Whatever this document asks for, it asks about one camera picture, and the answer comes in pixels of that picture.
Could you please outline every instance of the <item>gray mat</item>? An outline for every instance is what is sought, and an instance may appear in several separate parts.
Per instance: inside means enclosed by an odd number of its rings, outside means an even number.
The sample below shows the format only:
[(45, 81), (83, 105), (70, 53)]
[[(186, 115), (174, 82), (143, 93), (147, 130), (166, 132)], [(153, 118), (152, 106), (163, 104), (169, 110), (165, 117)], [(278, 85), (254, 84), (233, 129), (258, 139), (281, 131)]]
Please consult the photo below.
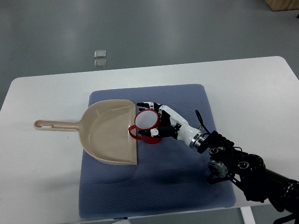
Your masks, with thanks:
[[(215, 130), (204, 87), (199, 84), (96, 91), (90, 95), (89, 105), (107, 99), (168, 105), (193, 127), (199, 126), (198, 109), (206, 127)], [(207, 183), (208, 161), (208, 151), (199, 154), (173, 138), (164, 138), (156, 145), (139, 141), (137, 166), (107, 165), (84, 151), (80, 216), (132, 217), (233, 206), (231, 182)]]

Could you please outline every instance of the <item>cable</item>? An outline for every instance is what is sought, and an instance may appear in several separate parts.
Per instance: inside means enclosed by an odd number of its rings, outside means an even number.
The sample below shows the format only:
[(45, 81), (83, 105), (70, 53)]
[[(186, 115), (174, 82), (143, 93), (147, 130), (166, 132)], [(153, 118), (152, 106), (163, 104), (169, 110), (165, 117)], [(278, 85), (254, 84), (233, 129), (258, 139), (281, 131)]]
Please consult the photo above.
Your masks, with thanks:
[(204, 125), (204, 122), (203, 122), (203, 120), (202, 120), (202, 117), (201, 117), (200, 112), (199, 112), (198, 110), (195, 110), (195, 113), (196, 113), (196, 116), (197, 116), (197, 118), (198, 118), (198, 120), (199, 120), (199, 122), (200, 122), (200, 125), (205, 129), (205, 131), (206, 131), (208, 134), (210, 134), (209, 130), (208, 130), (208, 129), (206, 128), (206, 126)]

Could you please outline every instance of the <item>cardboard box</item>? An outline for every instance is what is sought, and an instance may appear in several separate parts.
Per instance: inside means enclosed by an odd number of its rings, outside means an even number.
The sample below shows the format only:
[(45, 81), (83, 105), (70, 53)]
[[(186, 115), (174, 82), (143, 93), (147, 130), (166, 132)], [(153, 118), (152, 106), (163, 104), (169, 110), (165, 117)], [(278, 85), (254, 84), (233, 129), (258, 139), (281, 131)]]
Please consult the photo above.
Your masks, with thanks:
[(265, 0), (272, 11), (299, 9), (299, 0)]

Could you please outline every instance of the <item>robotic hand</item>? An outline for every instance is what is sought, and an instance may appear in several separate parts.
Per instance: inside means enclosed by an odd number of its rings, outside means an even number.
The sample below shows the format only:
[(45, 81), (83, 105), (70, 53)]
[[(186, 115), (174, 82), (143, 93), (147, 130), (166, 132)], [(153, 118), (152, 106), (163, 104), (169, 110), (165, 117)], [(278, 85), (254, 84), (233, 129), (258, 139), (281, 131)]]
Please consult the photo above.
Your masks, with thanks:
[(173, 137), (174, 139), (184, 141), (184, 143), (189, 147), (196, 148), (198, 148), (205, 140), (205, 133), (202, 133), (199, 129), (189, 126), (188, 122), (170, 107), (157, 104), (155, 102), (143, 102), (137, 103), (136, 105), (156, 111), (162, 124), (161, 127), (151, 130), (140, 130), (138, 131), (139, 134), (154, 138)]
[(249, 201), (264, 202), (269, 199), (277, 211), (285, 209), (291, 215), (278, 219), (274, 223), (281, 224), (295, 219), (299, 223), (299, 182), (288, 179), (280, 174), (266, 169), (263, 159), (255, 154), (243, 152), (234, 147), (234, 143), (227, 140), (216, 131), (209, 132), (203, 124), (198, 110), (196, 115), (206, 133), (189, 126), (188, 122), (170, 107), (154, 102), (137, 103), (137, 106), (155, 110), (160, 118), (161, 127), (152, 130), (140, 130), (139, 134), (163, 138), (173, 137), (183, 140), (189, 147), (197, 148), (201, 154), (209, 149), (210, 161), (208, 177), (210, 184), (231, 181), (243, 191)]

